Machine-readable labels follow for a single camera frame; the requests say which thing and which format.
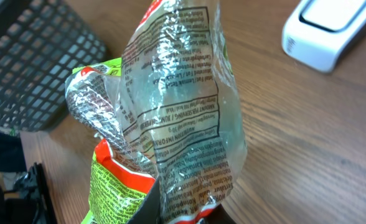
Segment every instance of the white device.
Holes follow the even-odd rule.
[[[302,0],[283,29],[291,57],[320,72],[331,72],[366,25],[366,0]]]

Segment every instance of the wooden surface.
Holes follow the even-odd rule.
[[[150,0],[68,0],[122,53]],[[298,0],[222,1],[249,153],[223,203],[237,223],[366,223],[366,38],[331,75],[281,49]],[[70,116],[23,133],[27,165],[44,162],[59,223],[88,211],[93,133]]]

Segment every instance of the brown tabletop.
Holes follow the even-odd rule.
[[[68,2],[119,57],[151,1]],[[296,62],[281,31],[298,2],[222,1],[249,150],[223,205],[237,223],[366,223],[366,38],[330,75]],[[59,223],[80,223],[93,131],[68,116],[21,137],[27,165],[44,163]]]

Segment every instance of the plastic wrapper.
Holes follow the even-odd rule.
[[[219,2],[153,1],[120,69],[71,76],[68,108],[112,161],[160,179],[164,223],[194,223],[229,195],[247,152]]]

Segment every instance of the plastic basket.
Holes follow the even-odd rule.
[[[104,61],[106,48],[63,1],[0,2],[0,127],[45,129],[67,111],[72,68]]]

